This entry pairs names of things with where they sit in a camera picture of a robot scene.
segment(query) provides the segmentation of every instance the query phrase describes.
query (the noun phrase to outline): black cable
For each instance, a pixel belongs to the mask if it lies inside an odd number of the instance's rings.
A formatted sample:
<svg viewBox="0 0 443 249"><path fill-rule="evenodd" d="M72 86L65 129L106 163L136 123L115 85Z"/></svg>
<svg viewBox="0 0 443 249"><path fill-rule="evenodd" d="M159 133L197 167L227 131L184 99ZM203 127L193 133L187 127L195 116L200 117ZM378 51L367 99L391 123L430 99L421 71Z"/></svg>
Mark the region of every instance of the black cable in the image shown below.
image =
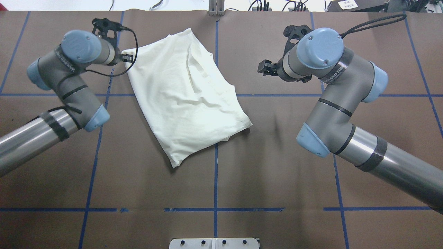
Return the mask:
<svg viewBox="0 0 443 249"><path fill-rule="evenodd" d="M252 2L252 4L251 4L251 6L249 6L249 9L248 9L248 11L250 11L251 10L251 8L252 8L252 6L254 5L254 3L257 3L257 11L258 11L258 8L259 8L259 5L258 5L258 3L260 2L260 5L261 5L261 0L255 0L255 1L253 1Z"/></svg>
<svg viewBox="0 0 443 249"><path fill-rule="evenodd" d="M283 6L283 9L281 10L282 12L284 11L284 8L286 8L286 6L287 6L289 3L294 3L294 9L296 8L297 3L296 3L295 1L288 1L288 2Z"/></svg>
<svg viewBox="0 0 443 249"><path fill-rule="evenodd" d="M123 71L123 72L121 72L121 73L119 73L119 74L115 74L115 75L112 75L112 74L103 74L103 73L100 73L100 72L97 72L97 71L94 71L94 70L85 70L85 72L93 72L93 73L96 73L96 74L99 74L99 75L103 75L103 76L108 76L108 77L117 77L117 76L120 76L120 75L124 75L125 73L127 73L127 72L129 71L129 69L131 69L131 67L134 65L134 63L136 63L136 60L137 60L137 54L138 54L138 41L137 41L137 36L136 36L135 32L134 32L132 29L130 29L130 28L126 28L125 30L132 32L133 35L134 35L134 39L135 39L135 41L136 41L136 54L135 54L135 56L134 56L134 60L132 61L131 65L130 65L125 71Z"/></svg>
<svg viewBox="0 0 443 249"><path fill-rule="evenodd" d="M306 11L306 2L307 1L309 1L309 0L306 0L306 1L303 2L303 5L304 5L303 11Z"/></svg>
<svg viewBox="0 0 443 249"><path fill-rule="evenodd" d="M303 5L304 5L304 3L302 2L302 1L288 1L285 5L284 5L284 7L283 7L283 9L281 10L282 12L284 11L284 9L286 8L286 6L289 4L289 3L294 3L294 9L293 10L291 10L291 11L297 11L297 9L299 9L300 7L303 7Z"/></svg>
<svg viewBox="0 0 443 249"><path fill-rule="evenodd" d="M380 22L380 21L383 21L383 20L387 20L387 19L393 19L393 18L396 18L396 17L400 17L400 18L396 19L396 20L393 20L393 21L390 21L390 22L386 22L386 23L372 25L372 26L369 26L369 27L360 28L360 27L366 26L366 25L371 24L371 23L376 23L376 22ZM380 26L384 26L384 25L400 22L400 21L403 21L405 18L406 18L406 14L398 14L398 15L393 15L393 16L386 16L386 17L377 18L377 19L370 20L368 22L359 24L359 25L357 25L355 27L352 27L348 31L340 34L340 36L343 39L348 34L359 32L359 31L363 31L363 30L367 30L367 29L370 29L370 28L373 28L373 27L380 27Z"/></svg>
<svg viewBox="0 0 443 249"><path fill-rule="evenodd" d="M301 1L298 2L297 6L292 11L303 11L303 8L306 8L306 5Z"/></svg>
<svg viewBox="0 0 443 249"><path fill-rule="evenodd" d="M162 4L163 0L160 0L160 2L158 2L156 5L152 6L149 10L153 10L154 8L157 8L158 6L160 6L160 4Z"/></svg>

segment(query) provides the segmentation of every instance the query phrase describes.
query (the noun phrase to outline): blue grid line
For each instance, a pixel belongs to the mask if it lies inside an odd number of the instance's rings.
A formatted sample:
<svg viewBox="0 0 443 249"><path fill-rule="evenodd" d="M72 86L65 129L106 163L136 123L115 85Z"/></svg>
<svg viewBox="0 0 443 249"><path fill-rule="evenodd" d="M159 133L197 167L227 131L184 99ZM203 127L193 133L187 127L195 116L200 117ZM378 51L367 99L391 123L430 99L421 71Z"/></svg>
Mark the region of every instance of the blue grid line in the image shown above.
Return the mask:
<svg viewBox="0 0 443 249"><path fill-rule="evenodd" d="M314 25L314 14L312 12L309 12L309 14L311 15L311 26L312 26L312 30L315 29L315 25Z"/></svg>
<svg viewBox="0 0 443 249"><path fill-rule="evenodd" d="M218 22L215 22L215 65L218 67ZM218 143L214 152L214 238L218 237Z"/></svg>
<svg viewBox="0 0 443 249"><path fill-rule="evenodd" d="M218 67L218 22L220 20L215 22L215 65Z"/></svg>
<svg viewBox="0 0 443 249"><path fill-rule="evenodd" d="M0 96L5 97L56 97L55 93L0 93ZM97 97L106 97L106 93L96 93ZM135 97L134 93L110 93L109 97ZM239 93L237 97L320 97L319 93L259 93L246 94ZM381 94L380 97L443 97L443 94Z"/></svg>
<svg viewBox="0 0 443 249"><path fill-rule="evenodd" d="M123 24L123 18L124 18L124 11L121 12L121 17L120 17L121 24ZM117 46L118 46L119 41L120 41L120 33L118 33L118 35L117 35ZM110 77L108 91L106 92L106 100L105 100L105 105L104 105L106 109L108 108L109 94L111 93L111 87L112 87L112 79L113 79L113 77ZM98 163L98 152L100 150L102 136L103 136L103 125L100 126L100 133L98 134L97 148L95 151L94 165L92 167L91 181L89 183L88 198L86 201L86 210L85 210L85 215L83 217L83 225L82 225L82 231L80 233L80 240L78 242L78 249L82 249L82 247L83 247L83 239L85 237L86 224L88 221L88 210L89 210L89 205L91 202L91 195L92 195L92 189L94 186L95 172L96 172L97 163Z"/></svg>
<svg viewBox="0 0 443 249"><path fill-rule="evenodd" d="M215 144L214 153L214 238L218 237L218 143Z"/></svg>
<svg viewBox="0 0 443 249"><path fill-rule="evenodd" d="M9 60L8 67L6 69L6 72L4 73L3 81L2 81L1 86L0 86L0 93L2 93L4 85L6 83L6 79L8 78L9 70L11 69L12 62L14 61L14 57L16 56L16 52L17 52L17 49L19 48L20 40L22 39L22 36L23 36L24 31L25 31L25 27L26 27L26 24L27 24L27 22L29 20L29 15L30 14L31 14L31 12L28 11L28 13L26 15L26 18L25 18L25 22L23 23L23 26L22 26L22 30L20 31L19 38L17 39L16 46L14 47L14 51L12 52L11 59Z"/></svg>
<svg viewBox="0 0 443 249"><path fill-rule="evenodd" d="M117 208L50 208L50 207L3 207L0 212L117 212Z"/></svg>
<svg viewBox="0 0 443 249"><path fill-rule="evenodd" d="M284 207L184 207L165 208L165 212L282 212Z"/></svg>
<svg viewBox="0 0 443 249"><path fill-rule="evenodd" d="M314 15L311 12L311 23L312 23L312 29L314 29ZM322 90L322 93L325 91L325 86L324 83L322 81L320 81L320 88ZM345 220L345 212L343 210L343 200L342 200L342 191L340 188L340 180L338 177L338 169L337 169L337 161L335 159L335 155L333 155L333 159L334 159L334 170L335 170L335 184L337 187L337 195L338 195L338 203L340 205L339 207L339 211L340 211L340 215L342 218L342 227L343 227L343 236L345 239L345 246L346 249L349 249L349 240L348 240L348 232L347 232L347 228L346 228L346 220Z"/></svg>
<svg viewBox="0 0 443 249"><path fill-rule="evenodd" d="M218 67L218 23L215 23L215 55L214 62ZM269 96L269 94L237 94L237 96L252 97L252 96ZM284 207L272 207L272 208L230 208L230 207L218 207L218 143L214 145L214 207L184 207L184 208L165 208L164 212L213 212L214 213L214 237L218 237L218 212L281 212Z"/></svg>
<svg viewBox="0 0 443 249"><path fill-rule="evenodd" d="M237 94L237 97L320 97L319 93L296 93L296 94Z"/></svg>
<svg viewBox="0 0 443 249"><path fill-rule="evenodd" d="M429 101L431 103L432 110L434 111L435 119L437 120L437 124L438 124L439 129L440 129L440 135L443 137L443 129L442 129L442 126L441 126L441 123L440 123L439 116L437 114L437 110L435 109L434 101L432 100L431 92L430 92L429 87L427 85L426 78L424 76L423 68L421 67L421 63L420 63L417 51L416 51L415 46L414 46L414 41L412 40L411 31L409 30L409 24L408 24L408 18L407 17L406 17L406 19L404 19L404 22L406 24L406 31L408 32L409 41L411 42L412 51L414 52L414 56L416 58L417 65L418 65L418 68L420 70L421 78L423 79L424 87L426 88L426 92L427 92L427 95L429 96Z"/></svg>
<svg viewBox="0 0 443 249"><path fill-rule="evenodd" d="M324 207L323 211L380 211L380 210L432 210L428 206L362 206Z"/></svg>
<svg viewBox="0 0 443 249"><path fill-rule="evenodd" d="M343 234L345 236L346 249L349 249L349 240L348 240L348 232L346 229L345 211L343 209L342 191L340 188L340 180L338 179L338 169L337 169L337 161L335 160L335 155L333 155L333 158L334 158L334 170L335 170L335 184L337 185L338 203L340 205L340 214L342 217Z"/></svg>

